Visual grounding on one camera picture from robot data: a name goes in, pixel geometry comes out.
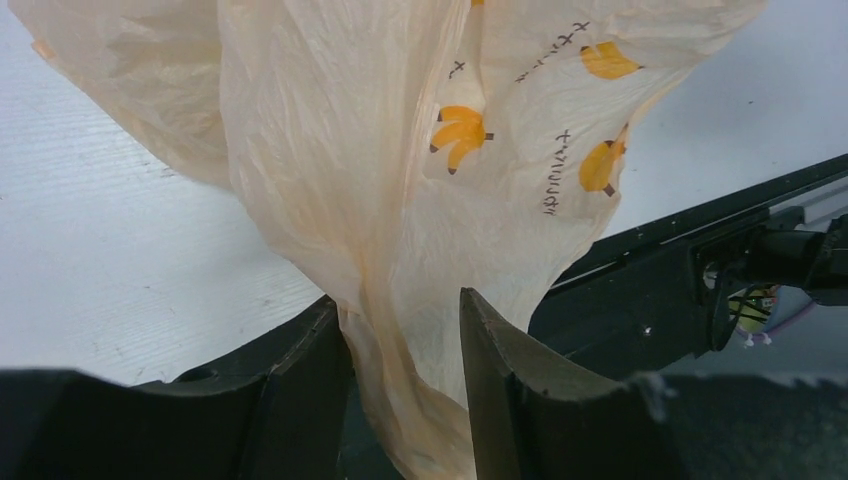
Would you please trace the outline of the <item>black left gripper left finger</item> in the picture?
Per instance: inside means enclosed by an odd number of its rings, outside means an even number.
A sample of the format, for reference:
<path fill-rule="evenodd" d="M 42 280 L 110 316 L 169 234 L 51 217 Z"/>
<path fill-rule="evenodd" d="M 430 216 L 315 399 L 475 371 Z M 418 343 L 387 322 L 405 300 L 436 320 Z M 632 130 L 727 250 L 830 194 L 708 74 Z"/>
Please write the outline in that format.
<path fill-rule="evenodd" d="M 333 301 L 175 380 L 1 374 L 5 479 L 333 479 L 351 358 Z"/>

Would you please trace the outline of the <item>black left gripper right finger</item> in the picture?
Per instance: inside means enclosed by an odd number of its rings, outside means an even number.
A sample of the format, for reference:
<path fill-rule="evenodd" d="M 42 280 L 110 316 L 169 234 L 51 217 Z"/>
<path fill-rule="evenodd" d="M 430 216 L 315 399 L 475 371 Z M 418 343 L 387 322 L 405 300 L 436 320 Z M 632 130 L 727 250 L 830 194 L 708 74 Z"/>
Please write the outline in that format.
<path fill-rule="evenodd" d="M 843 375 L 608 379 L 460 294 L 480 479 L 843 479 Z"/>

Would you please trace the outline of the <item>orange translucent plastic bag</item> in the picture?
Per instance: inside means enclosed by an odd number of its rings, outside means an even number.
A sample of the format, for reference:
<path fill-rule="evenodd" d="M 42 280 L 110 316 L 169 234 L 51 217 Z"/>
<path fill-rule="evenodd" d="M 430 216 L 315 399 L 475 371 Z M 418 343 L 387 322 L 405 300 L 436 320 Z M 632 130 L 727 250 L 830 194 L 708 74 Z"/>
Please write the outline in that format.
<path fill-rule="evenodd" d="M 630 127 L 762 1 L 12 1 L 34 50 L 234 193 L 332 298 L 408 479 L 476 477 L 459 295 L 518 328 L 603 234 Z"/>

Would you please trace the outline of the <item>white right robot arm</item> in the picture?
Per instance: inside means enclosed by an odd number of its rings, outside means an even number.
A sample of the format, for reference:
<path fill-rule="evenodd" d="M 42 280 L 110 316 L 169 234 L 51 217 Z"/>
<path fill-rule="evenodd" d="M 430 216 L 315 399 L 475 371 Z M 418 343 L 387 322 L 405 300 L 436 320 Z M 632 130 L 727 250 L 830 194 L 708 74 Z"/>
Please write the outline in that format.
<path fill-rule="evenodd" d="M 847 216 L 825 232 L 763 230 L 748 249 L 740 277 L 803 290 L 822 306 L 847 304 Z"/>

